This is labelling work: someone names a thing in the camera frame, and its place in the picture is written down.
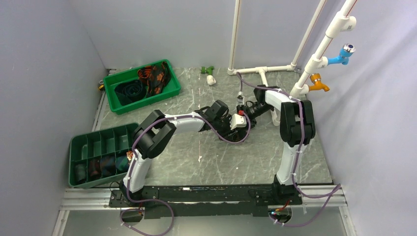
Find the brown patterned necktie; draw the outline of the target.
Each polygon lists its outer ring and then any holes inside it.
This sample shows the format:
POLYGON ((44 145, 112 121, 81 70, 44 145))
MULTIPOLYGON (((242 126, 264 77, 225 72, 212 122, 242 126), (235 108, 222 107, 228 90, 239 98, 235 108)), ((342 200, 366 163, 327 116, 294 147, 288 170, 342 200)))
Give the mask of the brown patterned necktie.
POLYGON ((230 134, 228 135, 228 140, 230 142, 242 142, 246 139, 248 130, 249 129, 245 127, 236 128, 230 132, 230 134))

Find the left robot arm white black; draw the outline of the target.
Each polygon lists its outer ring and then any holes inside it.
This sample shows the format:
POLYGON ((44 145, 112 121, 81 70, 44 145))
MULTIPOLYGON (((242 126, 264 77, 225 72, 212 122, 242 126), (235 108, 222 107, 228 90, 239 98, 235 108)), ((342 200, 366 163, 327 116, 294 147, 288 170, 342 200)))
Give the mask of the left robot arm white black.
POLYGON ((182 115, 168 115, 154 110, 134 131, 132 159, 119 187, 122 200, 130 207, 140 202, 152 159, 164 151, 174 135, 211 130, 220 140, 238 144, 247 139, 255 124, 248 109, 230 114, 228 106, 220 100, 182 115))

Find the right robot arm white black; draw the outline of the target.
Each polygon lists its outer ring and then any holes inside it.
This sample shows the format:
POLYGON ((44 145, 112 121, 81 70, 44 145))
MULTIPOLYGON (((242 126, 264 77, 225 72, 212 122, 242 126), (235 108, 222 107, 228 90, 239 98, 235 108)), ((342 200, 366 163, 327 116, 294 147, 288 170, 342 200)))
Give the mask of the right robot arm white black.
POLYGON ((280 112, 279 132, 284 149, 274 176, 271 198, 275 203, 283 204, 291 195, 298 194, 295 175, 299 159, 316 134, 312 103, 294 98, 276 86, 255 86, 254 95, 257 102, 242 108, 251 120, 269 110, 280 112))

